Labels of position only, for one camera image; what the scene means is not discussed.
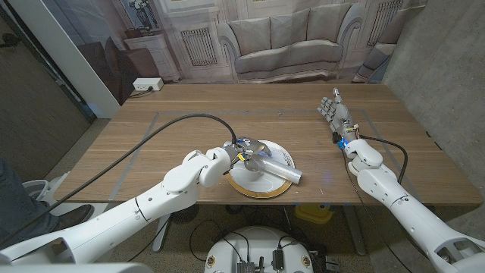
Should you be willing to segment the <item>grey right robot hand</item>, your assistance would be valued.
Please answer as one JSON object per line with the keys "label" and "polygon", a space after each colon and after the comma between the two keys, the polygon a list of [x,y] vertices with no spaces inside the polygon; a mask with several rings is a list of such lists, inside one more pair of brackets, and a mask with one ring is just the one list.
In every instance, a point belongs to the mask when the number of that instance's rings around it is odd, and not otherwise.
{"label": "grey right robot hand", "polygon": [[348,143],[357,139],[357,129],[336,87],[333,88],[333,94],[334,99],[324,97],[317,110],[329,123],[330,129],[332,130],[333,142],[343,148]]}

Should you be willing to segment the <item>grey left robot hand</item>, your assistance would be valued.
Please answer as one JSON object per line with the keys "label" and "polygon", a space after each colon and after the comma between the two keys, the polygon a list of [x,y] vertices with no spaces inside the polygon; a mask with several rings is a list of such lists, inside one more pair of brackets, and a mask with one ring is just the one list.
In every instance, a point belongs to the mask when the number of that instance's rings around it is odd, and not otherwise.
{"label": "grey left robot hand", "polygon": [[271,150],[262,141],[242,136],[236,139],[235,143],[226,141],[223,150],[230,157],[230,167],[241,161],[249,171],[260,171],[256,161],[256,155],[266,155],[272,157]]}

